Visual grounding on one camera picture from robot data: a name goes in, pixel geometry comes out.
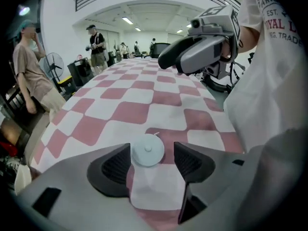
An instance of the checkered tablecloth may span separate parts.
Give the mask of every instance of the checkered tablecloth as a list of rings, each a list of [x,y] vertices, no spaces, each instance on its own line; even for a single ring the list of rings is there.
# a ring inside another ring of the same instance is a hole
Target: checkered tablecloth
[[[140,216],[156,230],[172,229],[185,188],[173,142],[243,150],[232,124],[198,79],[160,69],[157,59],[123,60],[88,82],[49,124],[31,166],[44,172],[68,157],[157,132],[165,146],[163,160],[150,168],[133,164],[127,184]]]

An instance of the person in brown t-shirt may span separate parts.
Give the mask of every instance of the person in brown t-shirt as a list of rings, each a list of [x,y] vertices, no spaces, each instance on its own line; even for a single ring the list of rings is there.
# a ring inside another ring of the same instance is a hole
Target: person in brown t-shirt
[[[29,20],[23,21],[17,34],[20,42],[14,49],[13,62],[17,81],[26,102],[26,108],[31,114],[37,112],[31,99],[31,96],[33,96],[49,111],[49,118],[52,121],[56,113],[65,104],[65,99],[39,66],[39,60],[45,57],[46,54],[39,43],[34,24]],[[30,48],[31,40],[36,42],[38,51],[33,51]]]

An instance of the brown t-shirt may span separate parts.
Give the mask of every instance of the brown t-shirt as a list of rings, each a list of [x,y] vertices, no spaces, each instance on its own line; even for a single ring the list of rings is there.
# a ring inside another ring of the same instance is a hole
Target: brown t-shirt
[[[53,84],[46,77],[39,66],[39,53],[18,44],[13,53],[15,74],[24,73],[30,95],[39,102],[53,88]]]

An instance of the electric fan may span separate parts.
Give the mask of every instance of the electric fan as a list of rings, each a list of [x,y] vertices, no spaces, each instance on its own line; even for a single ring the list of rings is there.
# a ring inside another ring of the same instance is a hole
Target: electric fan
[[[57,79],[60,81],[59,77],[63,73],[64,63],[57,53],[49,53],[44,62],[45,73],[52,79]]]

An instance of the black t-shirt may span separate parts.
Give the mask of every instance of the black t-shirt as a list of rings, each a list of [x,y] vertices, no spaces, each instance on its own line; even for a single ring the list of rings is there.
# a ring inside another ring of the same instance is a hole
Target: black t-shirt
[[[90,44],[91,45],[94,44],[94,43],[100,44],[100,43],[105,42],[105,39],[102,36],[102,34],[100,33],[99,36],[96,36],[97,34],[98,33],[96,33],[94,36],[91,36],[91,38],[90,38]],[[104,50],[103,47],[97,47],[95,50],[92,50],[91,54],[94,55],[94,54],[102,53],[103,50]]]

